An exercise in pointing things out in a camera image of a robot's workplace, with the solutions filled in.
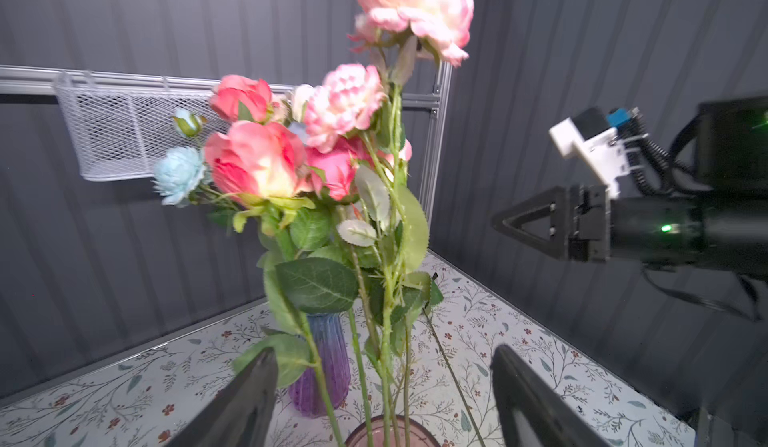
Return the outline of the purple blue glass vase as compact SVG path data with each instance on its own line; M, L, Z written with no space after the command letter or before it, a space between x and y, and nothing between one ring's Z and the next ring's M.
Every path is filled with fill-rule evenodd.
M338 313L310 315L310 330L321 357L326 387L334 409L340 407L349 392L351 370L341 317ZM309 418L327 415L314 370L308 368L288 388L295 409Z

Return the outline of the pink grey glass vase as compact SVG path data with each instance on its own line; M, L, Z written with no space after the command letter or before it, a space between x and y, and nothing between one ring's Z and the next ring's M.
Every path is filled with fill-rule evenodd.
M372 418L372 441L373 446L385 446L385 429L382 415ZM403 415L396 416L395 426L390 429L389 446L410 446L410 447L440 447L440 442L432 435L422 424L411 418L409 420L409 430L405 431L405 418ZM361 423L347 437L345 445L348 447L360 447L368 445L368 429L366 423Z

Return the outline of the magenta rose stem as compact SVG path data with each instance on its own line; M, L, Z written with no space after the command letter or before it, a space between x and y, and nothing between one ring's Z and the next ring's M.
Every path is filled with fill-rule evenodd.
M295 364L312 370L315 396L322 402L332 437L343 443L328 390L325 362L311 320L327 314L308 307L302 294L325 299L318 283L305 275L311 253L331 239L327 210L312 192L311 167L299 137L280 123L239 120L224 134L212 135L203 154L222 199L240 204L232 226L242 232L252 218L274 243L264 264L269 308L281 327L279 339L295 352Z

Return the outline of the pale pink rose stem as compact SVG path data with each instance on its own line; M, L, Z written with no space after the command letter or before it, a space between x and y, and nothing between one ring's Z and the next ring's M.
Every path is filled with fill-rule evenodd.
M310 255L338 262L355 275L354 290L361 296L372 336L369 362L381 379L382 398L388 401L383 414L394 426L394 358L403 349L395 335L404 328L407 274L401 249L403 195L395 191L405 186L412 148L404 140L398 154L378 149L371 157L375 149L373 140L363 136L341 137L327 153L308 151L313 188L332 203L329 240Z

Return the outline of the light blue peony flower stem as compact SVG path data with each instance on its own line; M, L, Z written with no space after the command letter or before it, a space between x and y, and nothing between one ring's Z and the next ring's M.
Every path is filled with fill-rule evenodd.
M172 119L176 132L187 139L195 139L206 123L202 116L183 108L176 108ZM184 207L193 192L210 181L210 172L199 147L169 148L154 166L153 185L164 206Z

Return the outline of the small pink rose stem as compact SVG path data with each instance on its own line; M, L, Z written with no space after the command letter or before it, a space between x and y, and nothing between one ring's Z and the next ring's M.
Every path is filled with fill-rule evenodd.
M407 140L403 120L404 89L418 58L457 67L467 58L466 45L474 15L474 0L357 0L360 11L355 19L352 40L370 54L368 64L342 64L329 72L315 87L303 122L307 126L309 146L322 153L331 151L341 137L366 136L373 140L376 155L380 149L394 155ZM409 161L405 186L395 192L403 195L402 252L407 262L403 281L404 328L395 339L403 345L402 355L394 358L396 397L395 415L405 418L409 430L412 329L442 297L428 274L421 270L429 243L428 217L419 200L408 188ZM372 336L368 331L361 296L354 292L350 311L352 321L363 321L363 330L354 330L352 344L361 367L371 367L377 376L381 396L385 446L389 446L389 419L383 408L383 387L369 362ZM367 413L368 445L373 446L371 421Z

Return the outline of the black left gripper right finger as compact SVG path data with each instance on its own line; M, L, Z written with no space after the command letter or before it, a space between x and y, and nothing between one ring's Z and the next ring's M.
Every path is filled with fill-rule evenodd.
M507 345L492 362L493 394L506 446L605 446L593 431Z

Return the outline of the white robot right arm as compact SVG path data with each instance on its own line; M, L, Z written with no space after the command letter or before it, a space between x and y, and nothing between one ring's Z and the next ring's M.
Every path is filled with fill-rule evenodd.
M594 185L556 186L496 213L493 228L558 260L767 274L767 100L699 104L658 148L637 109L588 108L551 127Z

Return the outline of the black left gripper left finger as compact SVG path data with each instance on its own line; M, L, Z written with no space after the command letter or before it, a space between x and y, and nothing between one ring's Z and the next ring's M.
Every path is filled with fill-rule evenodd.
M184 429L171 446L258 447L276 404L278 364L268 347L251 360Z

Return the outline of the pink peony flower stem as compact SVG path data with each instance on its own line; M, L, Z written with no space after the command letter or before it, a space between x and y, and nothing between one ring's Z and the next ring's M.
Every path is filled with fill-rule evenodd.
M265 80L240 75L222 77L213 89L209 104L220 118L228 122L284 123L288 116L285 99L274 94Z

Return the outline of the cream pink rose stem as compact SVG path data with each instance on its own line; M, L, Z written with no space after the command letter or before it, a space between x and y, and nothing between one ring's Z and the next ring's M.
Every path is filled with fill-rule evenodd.
M313 95L315 87L310 84L301 84L296 86L291 94L290 106L291 115L295 122L303 122L306 106Z

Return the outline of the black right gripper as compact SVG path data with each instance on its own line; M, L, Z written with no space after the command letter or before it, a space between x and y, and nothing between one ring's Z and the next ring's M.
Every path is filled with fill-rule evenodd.
M704 249L701 209L693 200L611 199L604 186L553 187L495 213L491 225L557 260L568 258L568 242L570 259L598 263L691 264Z

